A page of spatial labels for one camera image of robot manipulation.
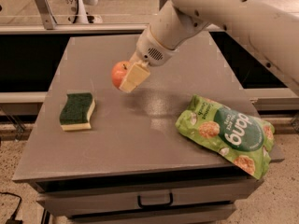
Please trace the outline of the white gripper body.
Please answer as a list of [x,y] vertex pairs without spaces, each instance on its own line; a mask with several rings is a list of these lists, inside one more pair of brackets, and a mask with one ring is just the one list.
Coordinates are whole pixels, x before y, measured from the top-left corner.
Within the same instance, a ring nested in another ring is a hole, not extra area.
[[138,38],[135,52],[129,62],[161,66],[172,58],[176,52],[176,50],[162,46],[152,35],[150,28],[146,28]]

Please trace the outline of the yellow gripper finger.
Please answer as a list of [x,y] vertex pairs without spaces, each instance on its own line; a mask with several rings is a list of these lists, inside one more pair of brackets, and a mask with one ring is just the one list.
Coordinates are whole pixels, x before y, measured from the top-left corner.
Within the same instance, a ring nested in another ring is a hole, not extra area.
[[147,63],[133,63],[120,84],[120,90],[131,92],[150,76]]

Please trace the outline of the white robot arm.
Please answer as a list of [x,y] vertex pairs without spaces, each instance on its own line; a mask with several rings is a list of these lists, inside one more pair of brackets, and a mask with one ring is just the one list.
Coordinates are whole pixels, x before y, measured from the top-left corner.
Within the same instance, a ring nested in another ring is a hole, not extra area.
[[299,94],[299,19],[257,0],[168,0],[136,43],[120,90],[133,91],[187,39],[221,28]]

